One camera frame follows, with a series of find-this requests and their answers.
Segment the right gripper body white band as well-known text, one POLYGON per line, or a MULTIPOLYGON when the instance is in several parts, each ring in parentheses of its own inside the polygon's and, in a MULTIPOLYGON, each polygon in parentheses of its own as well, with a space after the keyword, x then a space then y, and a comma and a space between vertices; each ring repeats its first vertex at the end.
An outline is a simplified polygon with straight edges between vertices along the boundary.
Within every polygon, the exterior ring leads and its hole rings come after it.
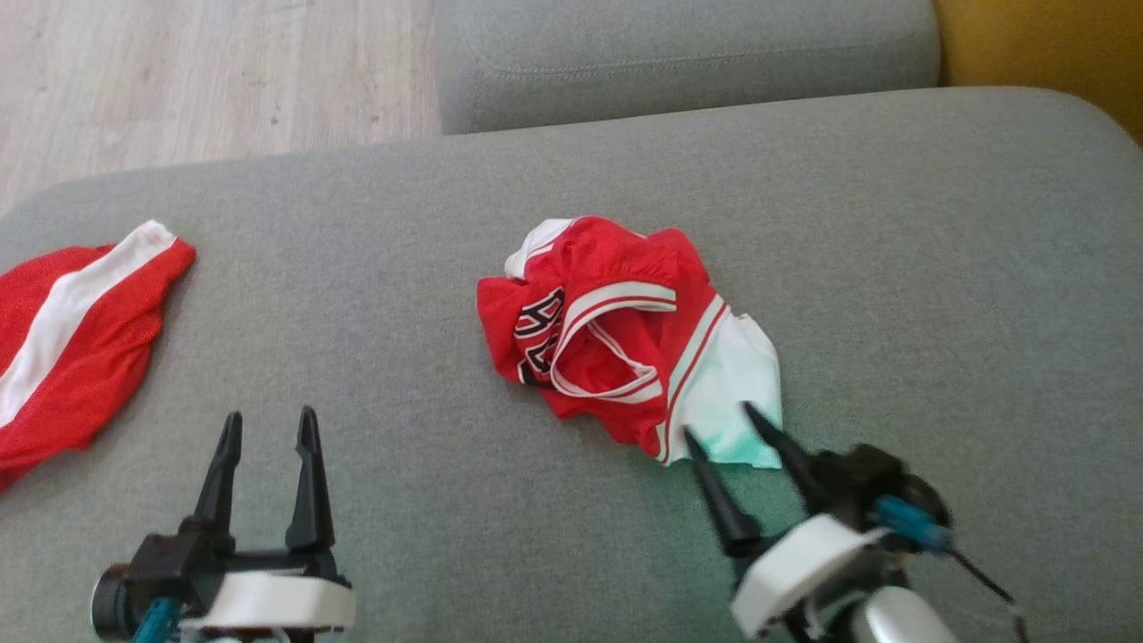
POLYGON ((783 626, 797 642, 954 638, 905 573, 909 557, 950 546, 943 497, 877 447, 812 457, 826 511, 764 540, 761 554, 740 566, 730 602, 740 630, 766 638, 783 626))

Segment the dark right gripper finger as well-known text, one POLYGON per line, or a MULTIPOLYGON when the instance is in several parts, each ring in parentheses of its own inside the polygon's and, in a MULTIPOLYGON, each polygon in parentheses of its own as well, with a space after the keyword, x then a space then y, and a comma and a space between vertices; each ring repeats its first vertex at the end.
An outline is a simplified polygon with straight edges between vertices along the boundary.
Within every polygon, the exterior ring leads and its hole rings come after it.
POLYGON ((694 479, 724 555, 728 558, 757 558, 764 549, 764 533, 758 522, 740 509, 738 501, 725 487, 722 476, 690 427, 684 429, 684 439, 694 479))
POLYGON ((772 420, 764 412, 758 410, 754 403, 743 400, 740 408, 748 416, 748 420, 756 429, 756 435, 764 441, 764 444, 772 448, 780 456, 783 469, 796 485, 797 493, 804 500, 804 509, 808 515, 817 515, 826 511, 829 495, 826 489, 818 483, 813 472, 812 455, 808 455, 794 439, 777 429, 772 420))

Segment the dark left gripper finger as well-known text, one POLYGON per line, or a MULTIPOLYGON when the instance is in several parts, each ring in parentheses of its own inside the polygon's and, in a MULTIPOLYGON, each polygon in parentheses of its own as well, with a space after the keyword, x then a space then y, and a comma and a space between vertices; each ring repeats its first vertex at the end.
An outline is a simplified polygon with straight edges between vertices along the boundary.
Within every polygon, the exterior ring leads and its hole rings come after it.
POLYGON ((235 538, 231 535, 231 516, 234 472, 241 459, 242 436, 242 413, 227 413, 192 513, 197 524, 203 525, 211 533, 216 546, 235 546, 235 538))
POLYGON ((301 460, 299 480, 285 544, 291 552, 328 550, 336 542, 336 535, 320 427, 311 405, 302 408, 295 452, 301 460))

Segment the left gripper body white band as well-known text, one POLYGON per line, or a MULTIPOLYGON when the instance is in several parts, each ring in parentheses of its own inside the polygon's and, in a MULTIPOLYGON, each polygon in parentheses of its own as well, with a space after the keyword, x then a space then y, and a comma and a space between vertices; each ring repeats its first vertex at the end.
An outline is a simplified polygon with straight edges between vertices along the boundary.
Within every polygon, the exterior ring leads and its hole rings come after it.
POLYGON ((323 552, 239 552, 184 520, 151 535, 91 593, 104 642, 312 642, 354 626, 355 594, 323 552))

